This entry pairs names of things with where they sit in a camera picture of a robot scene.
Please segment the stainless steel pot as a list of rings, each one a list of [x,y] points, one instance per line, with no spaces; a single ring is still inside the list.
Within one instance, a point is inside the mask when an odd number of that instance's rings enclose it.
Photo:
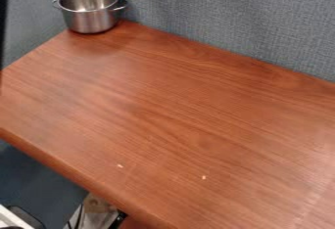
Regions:
[[[93,34],[112,29],[128,7],[126,0],[53,0],[66,27],[78,33]]]

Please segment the white object at corner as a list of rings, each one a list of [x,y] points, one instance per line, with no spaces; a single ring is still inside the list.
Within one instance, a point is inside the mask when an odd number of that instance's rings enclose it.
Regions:
[[[0,229],[45,229],[45,227],[20,207],[0,205]]]

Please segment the metal table leg frame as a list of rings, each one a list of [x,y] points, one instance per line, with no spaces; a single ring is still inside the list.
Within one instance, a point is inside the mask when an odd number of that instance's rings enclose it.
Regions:
[[[89,194],[80,203],[64,229],[117,229],[126,214],[102,198]]]

